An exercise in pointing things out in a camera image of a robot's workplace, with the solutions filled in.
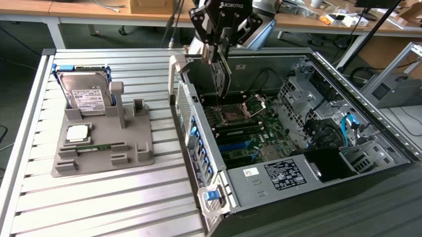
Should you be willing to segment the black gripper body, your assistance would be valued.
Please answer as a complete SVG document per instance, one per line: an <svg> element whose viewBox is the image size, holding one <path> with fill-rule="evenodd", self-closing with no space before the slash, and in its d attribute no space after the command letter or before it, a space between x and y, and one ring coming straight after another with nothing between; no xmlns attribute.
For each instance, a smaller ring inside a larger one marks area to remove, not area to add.
<svg viewBox="0 0 422 237"><path fill-rule="evenodd" d="M251 0L207 0L198 8L211 20L212 27L238 27L252 13Z"/></svg>

